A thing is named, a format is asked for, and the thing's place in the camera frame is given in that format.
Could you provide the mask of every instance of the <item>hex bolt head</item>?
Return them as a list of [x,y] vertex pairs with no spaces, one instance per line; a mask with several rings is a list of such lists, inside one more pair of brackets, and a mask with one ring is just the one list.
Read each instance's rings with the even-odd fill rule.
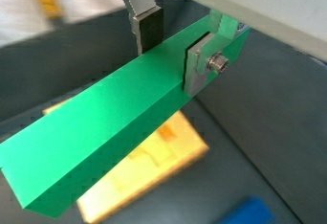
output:
[[227,67],[228,59],[223,56],[223,53],[215,53],[207,60],[208,69],[219,74]]

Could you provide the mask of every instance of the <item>green rectangular block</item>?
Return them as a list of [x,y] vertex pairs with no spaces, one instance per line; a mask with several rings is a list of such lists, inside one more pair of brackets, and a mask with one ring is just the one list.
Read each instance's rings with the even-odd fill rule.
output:
[[[58,217],[190,101],[186,49],[204,17],[100,80],[0,145],[0,166],[22,208]],[[247,36],[224,48],[234,60]]]

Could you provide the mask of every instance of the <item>metal clamp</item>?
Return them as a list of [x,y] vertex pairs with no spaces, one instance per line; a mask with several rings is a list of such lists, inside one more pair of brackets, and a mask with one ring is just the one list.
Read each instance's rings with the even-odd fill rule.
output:
[[164,10],[155,0],[124,0],[130,11],[138,53],[143,54],[164,39]]
[[218,11],[208,16],[210,32],[195,42],[187,52],[184,92],[196,95],[208,82],[211,75],[218,75],[228,65],[223,48],[248,28],[235,19]]

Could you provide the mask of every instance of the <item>white surface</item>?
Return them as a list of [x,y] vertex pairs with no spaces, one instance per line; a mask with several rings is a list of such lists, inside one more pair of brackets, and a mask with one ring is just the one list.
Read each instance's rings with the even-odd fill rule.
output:
[[[59,0],[68,23],[124,8],[123,0]],[[38,0],[0,0],[0,47],[52,30]]]
[[327,60],[327,0],[194,0]]

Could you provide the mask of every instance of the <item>blue object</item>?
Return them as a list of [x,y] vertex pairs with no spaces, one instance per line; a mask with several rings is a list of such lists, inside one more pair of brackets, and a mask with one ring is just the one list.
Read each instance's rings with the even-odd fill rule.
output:
[[271,224],[275,220],[262,200],[250,197],[218,224]]

